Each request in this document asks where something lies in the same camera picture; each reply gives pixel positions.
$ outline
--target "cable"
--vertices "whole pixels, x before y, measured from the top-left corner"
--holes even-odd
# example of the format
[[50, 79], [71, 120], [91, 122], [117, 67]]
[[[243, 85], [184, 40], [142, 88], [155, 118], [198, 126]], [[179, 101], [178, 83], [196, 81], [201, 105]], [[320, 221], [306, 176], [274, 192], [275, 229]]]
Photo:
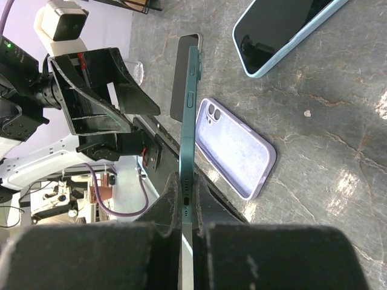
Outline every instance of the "cable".
[[[23, 211], [21, 208], [13, 207], [12, 205], [0, 205], [0, 207], [15, 208], [15, 209], [19, 210], [19, 213], [25, 213], [25, 211]], [[15, 223], [14, 225], [9, 225], [9, 226], [8, 225], [0, 225], [0, 228], [13, 228], [13, 227], [17, 226], [20, 223], [20, 220], [21, 220], [21, 218], [20, 218], [20, 215], [19, 215], [19, 220], [18, 220], [17, 223]]]
[[4, 34], [4, 28], [5, 23], [7, 23], [8, 15], [10, 14], [12, 4], [15, 0], [8, 0], [7, 3], [5, 3], [4, 10], [2, 12], [1, 18], [0, 18], [0, 34]]
[[48, 76], [48, 58], [49, 54], [46, 54], [44, 60], [43, 60], [43, 65], [42, 65], [42, 75], [41, 78], [44, 79], [46, 76]]
[[96, 197], [97, 197], [98, 204], [107, 213], [109, 213], [109, 214], [111, 214], [113, 216], [120, 216], [122, 218], [130, 218], [130, 217], [133, 217], [133, 216], [138, 216], [139, 214], [143, 214], [148, 209], [149, 198], [148, 198], [148, 195], [146, 194], [146, 190], [145, 190], [145, 187], [144, 187], [144, 184], [143, 184], [143, 180], [141, 178], [141, 168], [138, 169], [138, 180], [140, 182], [140, 187], [141, 187], [141, 190], [142, 190], [142, 192], [144, 194], [144, 197], [145, 197], [145, 206], [141, 210], [136, 211], [134, 213], [118, 213], [116, 211], [112, 211], [110, 208], [108, 208], [103, 203], [101, 195], [99, 193], [99, 189], [98, 189], [97, 175], [96, 175], [96, 172], [94, 171], [94, 169], [89, 164], [87, 164], [87, 163], [84, 163], [83, 165], [86, 166], [90, 170], [91, 176], [93, 177], [93, 183], [94, 183], [94, 186], [96, 188]]
[[37, 184], [37, 183], [40, 183], [40, 181], [35, 181], [34, 183], [32, 183], [32, 184], [30, 185], [30, 187], [27, 189], [27, 191], [24, 193], [24, 195], [23, 195], [22, 197], [19, 198], [19, 205], [20, 205], [20, 203], [21, 203], [21, 201], [22, 201], [23, 198], [25, 198], [25, 197], [28, 196], [28, 195], [32, 195], [32, 194], [35, 193], [35, 192], [39, 192], [39, 191], [41, 191], [42, 189], [45, 189], [46, 187], [48, 187], [48, 186], [49, 186], [51, 183], [53, 183], [53, 182], [50, 181], [48, 184], [46, 184], [46, 185], [43, 186], [42, 188], [39, 188], [39, 189], [37, 189], [37, 190], [34, 190], [33, 192], [29, 192], [29, 191], [31, 190], [32, 186], [34, 186], [34, 185]]

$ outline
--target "light blue phone case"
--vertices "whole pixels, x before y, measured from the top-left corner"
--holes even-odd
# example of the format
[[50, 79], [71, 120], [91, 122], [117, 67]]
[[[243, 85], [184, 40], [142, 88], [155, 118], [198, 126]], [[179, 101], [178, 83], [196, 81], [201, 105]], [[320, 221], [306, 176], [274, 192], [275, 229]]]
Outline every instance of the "light blue phone case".
[[254, 5], [256, 1], [261, 1], [261, 0], [254, 0], [247, 7], [246, 11], [236, 22], [232, 31], [232, 36], [233, 36], [232, 38], [235, 44], [236, 51], [238, 52], [238, 56], [239, 56], [239, 59], [241, 60], [243, 69], [249, 77], [262, 77], [264, 74], [266, 74], [269, 70], [273, 68], [273, 66], [275, 66], [281, 59], [283, 59], [294, 47], [296, 47], [297, 44], [302, 42], [309, 34], [311, 34], [318, 26], [323, 24], [329, 17], [331, 17], [336, 11], [338, 11], [338, 9], [341, 8], [341, 6], [343, 6], [349, 0], [333, 0], [325, 9], [323, 9], [319, 14], [317, 14], [316, 17], [314, 17], [306, 26], [304, 26], [296, 35], [294, 35], [293, 38], [288, 42], [288, 44], [282, 47], [267, 63], [265, 63], [262, 66], [262, 68], [260, 68], [256, 73], [250, 74], [247, 71], [242, 55], [238, 48], [238, 44], [236, 43], [236, 40], [235, 40], [235, 28], [239, 24], [241, 19], [245, 16], [245, 14], [248, 12], [250, 7]]

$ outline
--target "black bracket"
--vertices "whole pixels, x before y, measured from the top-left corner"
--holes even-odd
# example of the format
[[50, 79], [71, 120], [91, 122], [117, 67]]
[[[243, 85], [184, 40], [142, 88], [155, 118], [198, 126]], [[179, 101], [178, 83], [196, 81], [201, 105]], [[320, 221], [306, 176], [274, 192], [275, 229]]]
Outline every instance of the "black bracket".
[[[128, 73], [118, 48], [66, 54], [49, 61], [59, 87], [55, 97], [73, 135], [130, 133], [124, 114], [160, 114], [160, 108]], [[109, 83], [114, 84], [120, 110], [112, 105]]]
[[155, 172], [160, 163], [162, 151], [161, 145], [152, 136], [148, 129], [139, 122], [137, 118], [133, 119], [133, 125], [145, 132], [144, 150], [142, 153], [143, 166], [147, 168], [148, 171]]
[[82, 152], [94, 161], [102, 159], [118, 161], [120, 159], [114, 134], [79, 137], [79, 143], [77, 152]]
[[[17, 104], [8, 99], [11, 95], [15, 95], [19, 99]], [[43, 117], [43, 107], [27, 97], [18, 95], [15, 90], [4, 94], [0, 102], [2, 102], [4, 114], [4, 116], [0, 116], [0, 124], [2, 124], [0, 137], [26, 141], [41, 124], [50, 122], [49, 119]]]

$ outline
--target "stone countertop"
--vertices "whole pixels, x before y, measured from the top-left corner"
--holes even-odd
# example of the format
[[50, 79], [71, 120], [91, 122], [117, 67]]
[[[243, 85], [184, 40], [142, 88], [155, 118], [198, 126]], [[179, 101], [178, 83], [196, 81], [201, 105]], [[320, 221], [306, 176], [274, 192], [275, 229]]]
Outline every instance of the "stone countertop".
[[165, 0], [134, 13], [130, 57], [169, 117], [180, 36], [201, 33], [203, 98], [221, 102], [272, 143], [277, 162], [245, 202], [202, 155], [199, 166], [251, 223], [322, 224], [352, 241], [372, 289], [387, 287], [387, 0], [350, 0], [261, 79], [243, 71], [232, 29], [251, 0]]

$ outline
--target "lavender phone case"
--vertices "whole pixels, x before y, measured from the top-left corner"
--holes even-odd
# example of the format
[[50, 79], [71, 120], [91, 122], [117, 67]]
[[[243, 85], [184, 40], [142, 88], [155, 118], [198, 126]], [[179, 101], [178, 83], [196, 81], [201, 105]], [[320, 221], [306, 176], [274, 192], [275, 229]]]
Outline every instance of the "lavender phone case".
[[245, 201], [258, 196], [276, 160], [273, 146], [212, 98], [200, 104], [196, 145]]

